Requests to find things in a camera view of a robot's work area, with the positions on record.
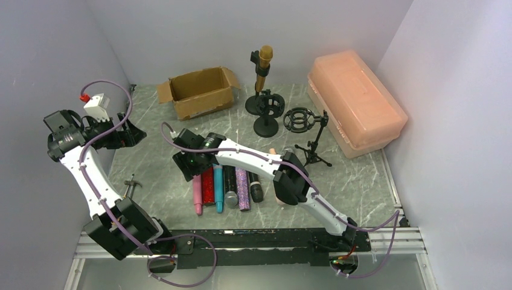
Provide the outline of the pink microphone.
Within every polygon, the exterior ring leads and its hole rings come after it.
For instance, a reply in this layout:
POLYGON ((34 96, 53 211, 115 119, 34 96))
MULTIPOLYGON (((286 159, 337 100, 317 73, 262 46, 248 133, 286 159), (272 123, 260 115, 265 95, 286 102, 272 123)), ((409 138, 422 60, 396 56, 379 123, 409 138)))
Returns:
POLYGON ((200 175, 195 176, 192 180, 193 185, 193 204, 194 211, 198 216, 202 215, 203 199, 202 199, 202 178, 200 175))

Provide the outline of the red glitter microphone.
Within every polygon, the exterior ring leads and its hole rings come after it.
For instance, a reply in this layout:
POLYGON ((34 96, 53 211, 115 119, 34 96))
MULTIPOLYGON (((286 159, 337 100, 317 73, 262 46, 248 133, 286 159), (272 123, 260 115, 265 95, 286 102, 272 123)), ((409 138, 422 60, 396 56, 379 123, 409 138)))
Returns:
POLYGON ((214 172, 210 167, 201 174, 202 186, 202 203, 204 206, 212 206, 215 204, 214 199, 214 172))

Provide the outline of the blue microphone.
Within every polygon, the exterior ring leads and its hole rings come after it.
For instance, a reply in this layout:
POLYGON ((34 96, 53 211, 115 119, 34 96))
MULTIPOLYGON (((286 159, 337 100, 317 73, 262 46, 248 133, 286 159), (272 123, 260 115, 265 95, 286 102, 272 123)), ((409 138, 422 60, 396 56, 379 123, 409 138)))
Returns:
POLYGON ((223 213, 224 202, 224 186, 223 186, 223 167, 221 165, 213 165, 214 179, 214 202, 217 213, 223 213))

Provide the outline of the black glitter microphone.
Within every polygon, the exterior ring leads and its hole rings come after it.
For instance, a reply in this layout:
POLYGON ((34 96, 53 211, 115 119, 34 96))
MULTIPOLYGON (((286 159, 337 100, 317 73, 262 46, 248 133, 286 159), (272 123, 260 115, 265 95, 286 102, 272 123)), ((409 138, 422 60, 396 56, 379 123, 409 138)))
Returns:
POLYGON ((235 167, 223 166, 223 183, 224 183, 224 202, 227 207, 235 208, 238 206, 237 180, 235 167))

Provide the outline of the purple glitter microphone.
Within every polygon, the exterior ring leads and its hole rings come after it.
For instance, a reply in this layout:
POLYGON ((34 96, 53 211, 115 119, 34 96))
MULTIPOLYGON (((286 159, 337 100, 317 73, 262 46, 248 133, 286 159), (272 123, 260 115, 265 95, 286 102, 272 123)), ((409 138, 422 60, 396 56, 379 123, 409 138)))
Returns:
POLYGON ((240 211, 249 211, 251 209, 249 199, 249 183, 247 172, 241 168, 235 168, 235 178, 237 184, 238 206, 240 211))

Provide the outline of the cardboard box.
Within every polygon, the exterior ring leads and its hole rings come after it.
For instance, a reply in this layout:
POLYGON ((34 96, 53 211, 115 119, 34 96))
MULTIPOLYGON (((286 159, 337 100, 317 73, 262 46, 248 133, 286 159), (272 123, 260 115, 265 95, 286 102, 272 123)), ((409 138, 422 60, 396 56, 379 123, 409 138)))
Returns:
POLYGON ((232 107, 239 90, 235 74, 224 66, 189 72, 156 86, 159 103, 171 103, 180 121, 232 107))

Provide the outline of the plain black microphone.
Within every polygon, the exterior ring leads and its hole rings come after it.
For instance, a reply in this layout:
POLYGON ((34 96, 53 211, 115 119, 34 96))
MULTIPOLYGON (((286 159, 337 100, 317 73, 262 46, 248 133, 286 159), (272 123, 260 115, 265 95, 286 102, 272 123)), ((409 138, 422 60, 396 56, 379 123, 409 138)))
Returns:
POLYGON ((264 199, 264 193, 261 186, 261 182, 259 176, 255 173, 248 172, 248 181, 249 181, 249 192, 251 194, 251 198, 253 202, 259 203, 264 199))

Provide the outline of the beige plastic microphone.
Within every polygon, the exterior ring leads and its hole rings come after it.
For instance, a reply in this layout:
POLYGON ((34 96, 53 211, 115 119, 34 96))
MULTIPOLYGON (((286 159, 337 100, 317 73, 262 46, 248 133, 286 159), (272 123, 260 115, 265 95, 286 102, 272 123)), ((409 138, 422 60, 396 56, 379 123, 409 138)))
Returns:
MULTIPOLYGON (((273 155, 276 155, 276 154, 277 154, 277 152, 276 152, 276 150, 275 150, 274 148, 270 148, 270 149, 269 149, 269 153, 270 153, 270 154, 273 154, 273 155)), ((276 200, 276 202, 277 202, 277 204, 278 204, 278 205, 280 205, 280 206, 285 206, 285 203, 284 203, 283 201, 281 201, 280 199, 278 199, 278 197, 277 197, 277 196, 275 196, 275 200, 276 200)))

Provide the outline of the black clip round-base stand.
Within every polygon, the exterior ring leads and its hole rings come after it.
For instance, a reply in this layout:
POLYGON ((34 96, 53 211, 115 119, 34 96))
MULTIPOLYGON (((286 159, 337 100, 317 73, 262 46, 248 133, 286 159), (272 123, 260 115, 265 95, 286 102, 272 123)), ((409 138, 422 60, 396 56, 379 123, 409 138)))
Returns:
POLYGON ((255 81, 255 94, 245 102, 245 109, 251 115, 257 115, 257 98, 264 88, 264 83, 270 70, 270 62, 273 58, 273 48, 270 45, 263 45, 259 50, 251 53, 250 61, 255 64, 257 79, 255 81))

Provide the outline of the black shock-mount round-base stand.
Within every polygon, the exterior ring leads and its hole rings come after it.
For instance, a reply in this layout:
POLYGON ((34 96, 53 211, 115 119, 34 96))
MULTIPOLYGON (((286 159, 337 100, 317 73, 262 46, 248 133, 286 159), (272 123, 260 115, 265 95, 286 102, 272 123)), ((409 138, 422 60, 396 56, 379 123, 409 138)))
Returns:
POLYGON ((258 118, 253 125, 254 132, 263 138, 274 136, 279 129, 276 119, 282 116, 284 108, 285 101, 281 95, 272 93, 270 89, 262 91, 255 101, 258 118))

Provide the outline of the gold microphone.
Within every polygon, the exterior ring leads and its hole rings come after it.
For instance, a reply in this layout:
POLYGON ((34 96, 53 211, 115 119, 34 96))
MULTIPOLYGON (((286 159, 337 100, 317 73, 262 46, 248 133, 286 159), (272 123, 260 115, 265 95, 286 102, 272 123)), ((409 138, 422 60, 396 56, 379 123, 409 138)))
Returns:
POLYGON ((259 94, 263 88, 266 76, 269 74, 270 61, 273 58, 273 48, 270 45, 263 45, 258 51, 257 80, 255 82, 255 91, 259 94))

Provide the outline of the black silver-head microphone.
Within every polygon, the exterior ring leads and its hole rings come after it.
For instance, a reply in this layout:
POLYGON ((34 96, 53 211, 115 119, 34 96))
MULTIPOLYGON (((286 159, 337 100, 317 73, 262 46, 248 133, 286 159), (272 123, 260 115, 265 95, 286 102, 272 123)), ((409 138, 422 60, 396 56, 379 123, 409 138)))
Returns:
POLYGON ((282 151, 282 155, 285 155, 286 153, 295 154, 295 148, 294 147, 285 147, 282 151))

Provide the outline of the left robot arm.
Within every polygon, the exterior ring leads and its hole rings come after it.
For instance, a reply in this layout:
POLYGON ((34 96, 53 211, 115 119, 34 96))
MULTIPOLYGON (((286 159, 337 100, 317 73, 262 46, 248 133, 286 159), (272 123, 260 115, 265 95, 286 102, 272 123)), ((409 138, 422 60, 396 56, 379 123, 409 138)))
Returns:
POLYGON ((170 235, 167 227, 131 197, 117 193, 97 152, 136 146, 147 134, 130 121, 112 130, 112 120, 98 122, 72 110, 56 111, 43 122, 51 131, 48 156, 71 172, 88 203, 91 221, 84 227, 86 234, 118 260, 136 250, 161 250, 155 243, 170 235))

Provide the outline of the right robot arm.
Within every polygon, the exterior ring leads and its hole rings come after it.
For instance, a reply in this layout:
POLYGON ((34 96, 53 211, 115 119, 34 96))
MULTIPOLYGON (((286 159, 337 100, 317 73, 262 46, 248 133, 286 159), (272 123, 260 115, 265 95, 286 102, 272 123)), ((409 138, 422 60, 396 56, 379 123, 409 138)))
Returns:
POLYGON ((170 131, 169 144, 178 149, 173 160, 186 181, 214 165, 243 169, 272 181, 276 197, 287 205, 305 209, 332 236, 351 248, 356 241, 357 223, 335 209, 319 192, 293 153, 276 155, 260 152, 216 133, 202 137, 188 129, 170 131))

